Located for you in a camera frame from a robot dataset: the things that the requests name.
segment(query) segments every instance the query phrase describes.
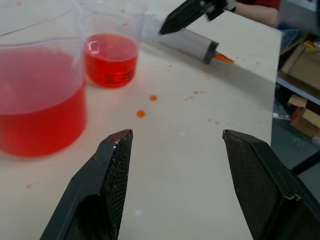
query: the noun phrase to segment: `glass beaker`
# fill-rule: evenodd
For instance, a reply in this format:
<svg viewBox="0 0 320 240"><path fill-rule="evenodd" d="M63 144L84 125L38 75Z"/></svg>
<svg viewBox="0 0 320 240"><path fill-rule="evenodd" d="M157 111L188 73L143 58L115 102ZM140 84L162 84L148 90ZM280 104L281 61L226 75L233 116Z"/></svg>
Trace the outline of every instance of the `glass beaker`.
<svg viewBox="0 0 320 240"><path fill-rule="evenodd" d="M68 0L0 3L0 150L57 152L86 125L79 11Z"/></svg>
<svg viewBox="0 0 320 240"><path fill-rule="evenodd" d="M103 87L121 87L135 76L147 8L134 0L98 0L83 5L86 76Z"/></svg>

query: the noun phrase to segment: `liquid spill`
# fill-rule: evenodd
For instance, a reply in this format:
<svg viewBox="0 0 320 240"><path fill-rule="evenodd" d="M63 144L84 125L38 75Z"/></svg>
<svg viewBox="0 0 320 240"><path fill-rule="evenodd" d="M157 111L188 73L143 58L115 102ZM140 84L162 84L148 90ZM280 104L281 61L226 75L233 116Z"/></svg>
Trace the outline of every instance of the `liquid spill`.
<svg viewBox="0 0 320 240"><path fill-rule="evenodd" d="M151 102L155 102L155 101L158 100L158 97L157 97L156 95L151 95L151 96L149 97L149 100L150 100Z"/></svg>
<svg viewBox="0 0 320 240"><path fill-rule="evenodd" d="M140 217L142 215L142 211L140 209L134 211L134 216Z"/></svg>
<svg viewBox="0 0 320 240"><path fill-rule="evenodd" d="M146 112L144 110L139 110L136 112L136 116L140 119L144 118L146 116Z"/></svg>
<svg viewBox="0 0 320 240"><path fill-rule="evenodd" d="M181 138L185 138L185 137L187 136L187 133L184 132L184 131L181 131L181 132L179 132L179 136L180 136Z"/></svg>

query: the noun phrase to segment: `orange stain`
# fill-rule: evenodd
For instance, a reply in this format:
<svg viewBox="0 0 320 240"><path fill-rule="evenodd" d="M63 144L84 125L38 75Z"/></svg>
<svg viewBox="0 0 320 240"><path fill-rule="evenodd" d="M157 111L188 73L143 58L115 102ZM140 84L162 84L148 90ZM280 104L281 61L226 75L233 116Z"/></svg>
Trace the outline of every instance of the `orange stain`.
<svg viewBox="0 0 320 240"><path fill-rule="evenodd" d="M216 55L214 55L214 58L218 59L220 61L223 61L225 63L228 63L228 64L233 64L234 63L233 60L231 60L230 58L226 57L225 55L223 55L221 53L217 53Z"/></svg>
<svg viewBox="0 0 320 240"><path fill-rule="evenodd" d="M150 100L151 102L155 102L155 101L158 100L158 97L157 97L156 95L151 95L151 96L149 97L149 100Z"/></svg>
<svg viewBox="0 0 320 240"><path fill-rule="evenodd" d="M144 118L146 116L146 112L143 110L139 110L136 112L136 116L140 119Z"/></svg>

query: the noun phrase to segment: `textured grip surface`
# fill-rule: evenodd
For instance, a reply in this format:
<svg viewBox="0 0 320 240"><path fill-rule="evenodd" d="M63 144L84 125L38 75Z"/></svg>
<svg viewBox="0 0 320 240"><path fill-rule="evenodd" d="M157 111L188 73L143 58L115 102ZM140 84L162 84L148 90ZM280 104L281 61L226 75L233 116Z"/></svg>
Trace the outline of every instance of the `textured grip surface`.
<svg viewBox="0 0 320 240"><path fill-rule="evenodd" d="M280 192L248 143L229 133L224 140L234 190L246 223L253 239L262 239Z"/></svg>
<svg viewBox="0 0 320 240"><path fill-rule="evenodd" d="M131 139L120 141L116 146L111 159L110 169L104 185L104 194L110 223L112 225L112 239L117 239L119 235L121 219L126 199L128 173L130 163Z"/></svg>

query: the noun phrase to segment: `orange liquid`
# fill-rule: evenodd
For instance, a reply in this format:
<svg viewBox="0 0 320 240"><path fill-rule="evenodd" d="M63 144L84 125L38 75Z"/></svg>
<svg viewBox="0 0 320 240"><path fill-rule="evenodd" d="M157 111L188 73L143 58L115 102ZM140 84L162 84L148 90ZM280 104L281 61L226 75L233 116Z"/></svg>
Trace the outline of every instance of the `orange liquid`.
<svg viewBox="0 0 320 240"><path fill-rule="evenodd" d="M223 61L225 63L228 63L228 64L233 64L234 61L228 57L226 57L225 55L221 54L221 53L216 53L215 56L214 56L215 59L218 59L220 61Z"/></svg>
<svg viewBox="0 0 320 240"><path fill-rule="evenodd" d="M134 78L137 58L137 45L115 34L93 35L87 39L84 48L87 76L108 88L124 86Z"/></svg>
<svg viewBox="0 0 320 240"><path fill-rule="evenodd" d="M37 157L79 137L86 125L85 84L72 64L62 51L0 51L2 151Z"/></svg>

